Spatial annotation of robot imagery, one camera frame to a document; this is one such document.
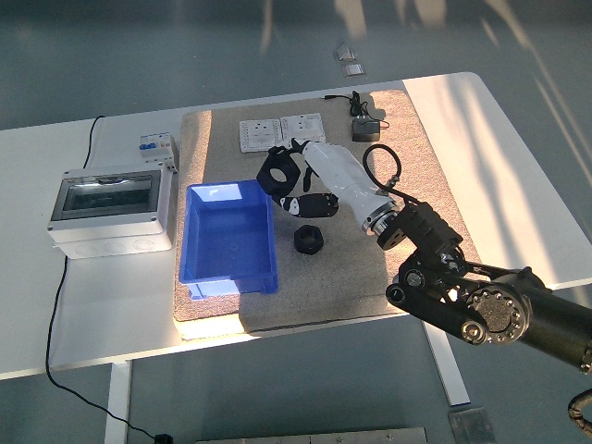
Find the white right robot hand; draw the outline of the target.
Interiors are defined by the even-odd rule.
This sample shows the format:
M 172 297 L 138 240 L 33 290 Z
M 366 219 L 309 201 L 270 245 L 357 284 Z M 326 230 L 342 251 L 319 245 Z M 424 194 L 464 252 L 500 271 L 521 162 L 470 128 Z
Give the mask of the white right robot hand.
M 291 141 L 275 146 L 256 179 L 264 192 L 289 214 L 332 217 L 348 205 L 358 225 L 368 230 L 382 217 L 399 213 L 395 202 L 377 191 L 363 166 L 345 147 L 325 142 Z

